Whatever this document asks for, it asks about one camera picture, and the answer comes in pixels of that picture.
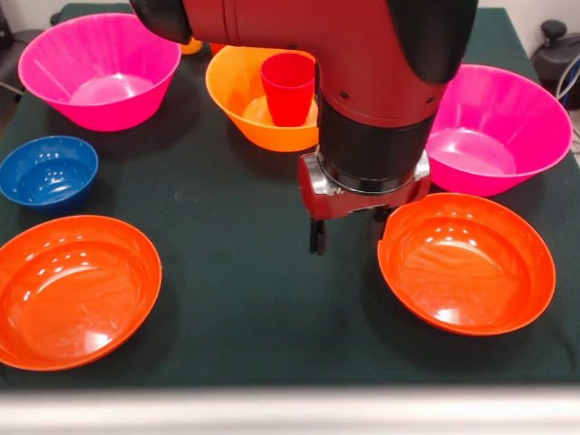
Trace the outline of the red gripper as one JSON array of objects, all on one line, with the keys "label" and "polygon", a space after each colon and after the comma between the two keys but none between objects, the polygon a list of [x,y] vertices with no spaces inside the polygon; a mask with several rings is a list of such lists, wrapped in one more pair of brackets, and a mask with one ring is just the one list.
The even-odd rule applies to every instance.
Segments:
[{"label": "red gripper", "polygon": [[316,153],[298,158],[298,184],[310,217],[309,251],[322,256],[326,250],[324,220],[343,218],[354,211],[374,208],[376,223],[385,224],[394,211],[407,203],[424,198],[430,189],[430,163],[426,151],[422,152],[411,177],[401,187],[381,193],[349,190],[324,173]]}]

